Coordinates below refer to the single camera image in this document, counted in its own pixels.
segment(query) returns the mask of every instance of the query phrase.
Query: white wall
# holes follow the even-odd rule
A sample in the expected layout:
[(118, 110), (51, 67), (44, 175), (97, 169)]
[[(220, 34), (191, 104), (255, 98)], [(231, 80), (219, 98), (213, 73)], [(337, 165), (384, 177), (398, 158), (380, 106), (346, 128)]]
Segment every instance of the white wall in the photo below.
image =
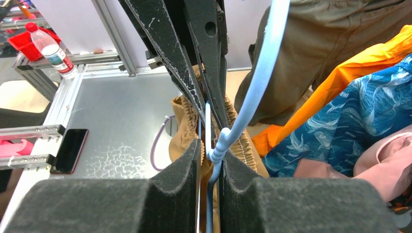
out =
[[(90, 0), (32, 0), (72, 53), (112, 50), (113, 43)], [(250, 67), (247, 50), (256, 41), (260, 19), (270, 0), (226, 0), (228, 68)], [(147, 66), (146, 47), (117, 0), (106, 0), (137, 67)]]

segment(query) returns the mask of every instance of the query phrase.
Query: red bottle cap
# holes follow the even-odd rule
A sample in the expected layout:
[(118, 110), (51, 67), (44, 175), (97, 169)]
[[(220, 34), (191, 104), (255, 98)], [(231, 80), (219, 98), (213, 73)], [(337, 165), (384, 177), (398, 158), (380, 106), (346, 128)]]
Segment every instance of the red bottle cap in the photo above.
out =
[(26, 23), (25, 27), (26, 30), (28, 30), (30, 33), (33, 33), (38, 30), (38, 25), (33, 22)]

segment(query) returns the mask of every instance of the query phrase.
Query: bottle label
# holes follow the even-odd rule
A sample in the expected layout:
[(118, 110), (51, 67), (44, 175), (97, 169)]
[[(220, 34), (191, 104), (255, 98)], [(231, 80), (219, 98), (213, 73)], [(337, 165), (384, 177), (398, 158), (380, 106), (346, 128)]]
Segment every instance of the bottle label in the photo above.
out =
[(54, 54), (44, 57), (50, 61), (51, 65), (53, 65), (53, 67), (61, 74), (68, 73), (74, 67), (73, 62), (71, 62), (69, 57), (67, 57), (62, 48), (59, 48), (59, 50)]

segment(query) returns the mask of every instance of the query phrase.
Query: gray tabletop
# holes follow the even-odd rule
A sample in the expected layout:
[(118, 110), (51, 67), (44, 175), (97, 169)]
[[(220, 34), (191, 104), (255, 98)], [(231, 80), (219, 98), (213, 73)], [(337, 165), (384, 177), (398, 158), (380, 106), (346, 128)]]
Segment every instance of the gray tabletop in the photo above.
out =
[[(83, 80), (67, 129), (88, 129), (89, 134), (75, 172), (50, 179), (154, 176), (151, 146), (165, 116), (173, 114), (170, 101), (178, 94), (167, 73)], [(171, 162), (171, 138), (166, 131), (160, 137), (157, 167)]]

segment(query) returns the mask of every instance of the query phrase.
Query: phone screen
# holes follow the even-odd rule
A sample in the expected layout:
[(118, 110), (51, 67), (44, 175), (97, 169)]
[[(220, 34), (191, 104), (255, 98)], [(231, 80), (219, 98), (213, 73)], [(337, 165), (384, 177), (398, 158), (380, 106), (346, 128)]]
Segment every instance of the phone screen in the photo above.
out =
[(69, 129), (63, 136), (62, 144), (57, 152), (56, 162), (50, 173), (71, 174), (76, 168), (88, 134), (86, 129)]

